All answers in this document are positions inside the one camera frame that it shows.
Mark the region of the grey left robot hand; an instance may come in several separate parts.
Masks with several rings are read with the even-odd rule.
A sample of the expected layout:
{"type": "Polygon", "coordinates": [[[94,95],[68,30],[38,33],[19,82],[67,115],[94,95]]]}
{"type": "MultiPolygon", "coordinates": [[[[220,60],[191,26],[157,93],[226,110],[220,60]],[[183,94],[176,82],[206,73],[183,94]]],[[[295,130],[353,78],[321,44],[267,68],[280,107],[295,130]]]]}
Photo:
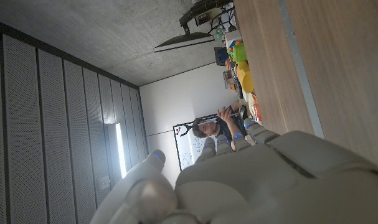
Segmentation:
{"type": "Polygon", "coordinates": [[[252,119],[241,134],[205,141],[174,185],[153,151],[107,195],[93,223],[378,223],[378,166],[301,131],[252,119]]]}

